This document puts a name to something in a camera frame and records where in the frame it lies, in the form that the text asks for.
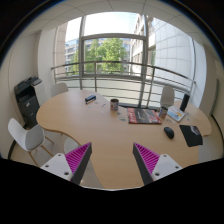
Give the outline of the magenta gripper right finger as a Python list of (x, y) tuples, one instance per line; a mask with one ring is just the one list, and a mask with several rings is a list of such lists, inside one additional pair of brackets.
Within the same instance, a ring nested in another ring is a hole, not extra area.
[(182, 169), (168, 154), (159, 155), (138, 143), (133, 144), (133, 155), (145, 185)]

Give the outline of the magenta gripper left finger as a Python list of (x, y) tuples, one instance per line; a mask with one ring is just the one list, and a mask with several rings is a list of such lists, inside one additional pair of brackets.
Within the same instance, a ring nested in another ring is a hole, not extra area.
[(41, 168), (79, 185), (91, 154), (92, 144), (86, 143), (66, 154), (57, 153), (48, 162), (42, 165)]

